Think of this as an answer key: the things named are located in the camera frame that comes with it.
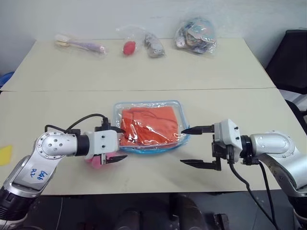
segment pink object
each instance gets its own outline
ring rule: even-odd
[[[116,152],[111,152],[111,153],[108,153],[106,155],[107,159],[109,159],[110,157],[114,157],[116,156]],[[101,164],[100,164],[100,156],[94,156],[93,158],[91,159],[88,159],[88,160],[85,160],[87,163],[91,163],[92,167],[94,169],[100,169],[101,168]]]
[[[124,48],[123,48],[124,55],[133,54],[134,51],[135,51],[135,45],[136,44],[133,41],[126,42],[125,45],[124,45]]]

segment blue plastic container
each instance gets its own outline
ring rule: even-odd
[[[13,74],[14,72],[10,72],[0,77],[0,89],[11,78],[11,76],[13,76]]]

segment toothbrush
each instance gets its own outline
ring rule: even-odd
[[[77,40],[70,39],[69,37],[62,34],[57,34],[55,36],[55,40],[56,43],[60,46],[76,45],[101,54],[106,53],[106,48],[100,44],[91,43],[91,42],[79,42]]]

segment red ball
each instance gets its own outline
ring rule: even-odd
[[[124,45],[123,53],[124,55],[131,55],[135,51],[135,42],[129,41]]]

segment plastic container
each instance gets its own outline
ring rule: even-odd
[[[14,72],[10,72],[0,77],[0,89],[13,76],[13,74]]]
[[[126,131],[119,142],[124,151],[165,152],[189,139],[181,134],[189,125],[178,101],[118,103],[114,106],[114,123]]]

